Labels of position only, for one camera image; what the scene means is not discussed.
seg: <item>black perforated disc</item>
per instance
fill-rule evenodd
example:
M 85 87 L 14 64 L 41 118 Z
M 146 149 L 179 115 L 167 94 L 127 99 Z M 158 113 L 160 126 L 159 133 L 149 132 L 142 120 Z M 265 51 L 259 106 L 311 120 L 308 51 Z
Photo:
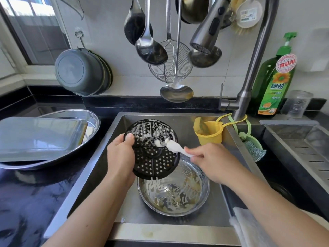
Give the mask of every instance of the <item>black perforated disc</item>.
M 168 138 L 178 142 L 174 130 L 158 120 L 140 120 L 131 125 L 125 135 L 132 133 L 135 137 L 134 174 L 143 179 L 161 179 L 171 174 L 179 163 L 179 154 L 167 147 L 156 146 L 156 140 L 164 143 Z

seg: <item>barcode sticker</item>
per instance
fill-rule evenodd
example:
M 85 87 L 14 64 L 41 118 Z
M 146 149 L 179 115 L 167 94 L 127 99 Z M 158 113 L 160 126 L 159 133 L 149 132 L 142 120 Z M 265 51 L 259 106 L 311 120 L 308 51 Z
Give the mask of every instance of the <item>barcode sticker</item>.
M 240 12 L 241 22 L 250 22 L 257 19 L 257 8 L 246 9 Z

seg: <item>green bottle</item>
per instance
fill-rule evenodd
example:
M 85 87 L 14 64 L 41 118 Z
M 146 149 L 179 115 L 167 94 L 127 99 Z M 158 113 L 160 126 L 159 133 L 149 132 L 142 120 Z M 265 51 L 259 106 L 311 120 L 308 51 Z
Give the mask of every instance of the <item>green bottle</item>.
M 278 111 L 295 73 L 297 58 L 291 53 L 289 42 L 296 36 L 296 32 L 286 33 L 286 43 L 279 48 L 276 57 L 260 67 L 247 113 L 270 118 Z

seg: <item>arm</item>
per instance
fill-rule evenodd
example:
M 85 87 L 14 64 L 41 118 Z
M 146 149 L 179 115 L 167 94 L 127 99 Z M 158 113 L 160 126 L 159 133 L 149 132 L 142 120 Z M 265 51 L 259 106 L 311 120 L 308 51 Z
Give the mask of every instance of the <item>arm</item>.
M 253 175 L 223 145 L 185 148 L 208 177 L 230 187 L 280 247 L 329 244 L 329 231 Z
M 133 144 L 134 136 L 128 135 L 123 141 L 123 134 L 109 144 L 105 178 L 43 247 L 105 245 L 128 189 L 135 180 Z

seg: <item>faucet button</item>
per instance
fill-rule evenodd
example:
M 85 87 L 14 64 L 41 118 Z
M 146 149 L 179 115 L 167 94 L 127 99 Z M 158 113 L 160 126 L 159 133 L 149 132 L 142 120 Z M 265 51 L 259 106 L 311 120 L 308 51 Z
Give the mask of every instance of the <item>faucet button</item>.
M 219 20 L 219 18 L 216 17 L 216 18 L 212 21 L 212 23 L 211 23 L 211 25 L 210 25 L 210 28 L 209 28 L 209 34 L 210 34 L 211 36 L 213 36 L 213 35 L 216 34 L 219 25 L 220 25 L 220 20 Z
M 225 7 L 220 7 L 219 9 L 218 9 L 218 14 L 219 15 L 223 15 L 225 13 Z

